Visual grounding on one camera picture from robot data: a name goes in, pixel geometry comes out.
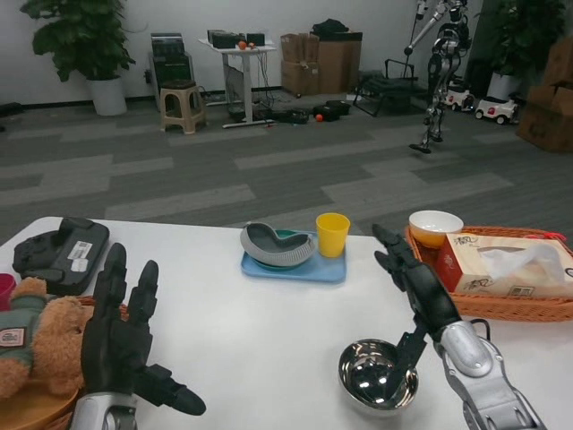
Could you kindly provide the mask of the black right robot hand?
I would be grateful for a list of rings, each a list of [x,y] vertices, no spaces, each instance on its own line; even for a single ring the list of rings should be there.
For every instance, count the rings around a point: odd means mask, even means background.
[[[404,333],[397,346],[397,363],[387,376],[388,392],[398,390],[406,372],[415,368],[426,346],[424,338],[439,338],[445,327],[460,320],[460,315],[448,291],[435,270],[415,258],[408,242],[379,224],[372,226],[375,238],[386,251],[376,251],[377,263],[392,278],[399,290],[406,293],[414,312],[415,331]]]

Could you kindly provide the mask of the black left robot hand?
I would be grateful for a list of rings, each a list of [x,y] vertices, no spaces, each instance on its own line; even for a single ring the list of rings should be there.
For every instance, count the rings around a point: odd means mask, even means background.
[[[86,392],[136,394],[155,406],[202,415],[207,408],[198,395],[176,382],[165,367],[147,364],[153,340],[149,321],[157,305],[157,263],[145,264],[123,318],[125,276],[126,250],[115,243],[97,276],[93,315],[83,332],[81,370]]]

